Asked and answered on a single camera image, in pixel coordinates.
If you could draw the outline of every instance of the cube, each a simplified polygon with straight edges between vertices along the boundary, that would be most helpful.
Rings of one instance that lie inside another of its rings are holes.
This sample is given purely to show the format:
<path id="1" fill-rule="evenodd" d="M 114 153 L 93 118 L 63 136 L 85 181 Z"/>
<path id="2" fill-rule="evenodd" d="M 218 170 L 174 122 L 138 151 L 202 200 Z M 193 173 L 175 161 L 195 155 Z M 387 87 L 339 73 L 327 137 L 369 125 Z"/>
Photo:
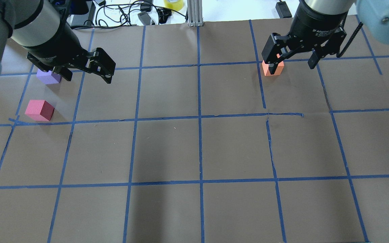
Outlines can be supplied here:
<path id="1" fill-rule="evenodd" d="M 264 70 L 265 76 L 278 76 L 281 74 L 281 71 L 283 71 L 284 68 L 284 62 L 281 62 L 278 64 L 277 69 L 274 74 L 270 74 L 270 70 L 268 69 L 269 65 L 266 64 L 264 61 L 262 61 L 262 69 Z"/>
<path id="2" fill-rule="evenodd" d="M 30 100 L 25 115 L 38 122 L 50 121 L 55 108 L 45 100 Z"/>
<path id="3" fill-rule="evenodd" d="M 54 74 L 52 71 L 43 72 L 39 69 L 37 71 L 37 78 L 44 84 L 54 84 L 61 82 L 61 75 Z"/>

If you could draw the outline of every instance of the black power adapter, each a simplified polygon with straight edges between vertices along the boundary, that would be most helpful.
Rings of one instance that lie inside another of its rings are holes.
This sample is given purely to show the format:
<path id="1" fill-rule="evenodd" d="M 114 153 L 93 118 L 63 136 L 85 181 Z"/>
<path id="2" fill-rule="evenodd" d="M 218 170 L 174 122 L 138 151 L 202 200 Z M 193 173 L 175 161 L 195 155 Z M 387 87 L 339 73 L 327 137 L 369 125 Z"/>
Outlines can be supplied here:
<path id="1" fill-rule="evenodd" d="M 290 13 L 286 2 L 280 0 L 280 2 L 276 3 L 276 10 L 281 19 L 292 18 L 292 14 Z"/>

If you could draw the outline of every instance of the yellow tape roll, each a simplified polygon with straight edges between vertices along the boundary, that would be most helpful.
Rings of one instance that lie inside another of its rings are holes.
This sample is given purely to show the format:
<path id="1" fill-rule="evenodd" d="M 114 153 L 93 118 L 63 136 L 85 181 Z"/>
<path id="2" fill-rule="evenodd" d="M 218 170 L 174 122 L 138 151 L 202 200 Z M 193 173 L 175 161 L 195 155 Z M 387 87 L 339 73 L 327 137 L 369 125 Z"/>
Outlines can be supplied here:
<path id="1" fill-rule="evenodd" d="M 180 11 L 184 6 L 183 0 L 163 0 L 165 2 L 165 7 L 173 9 L 175 11 Z"/>

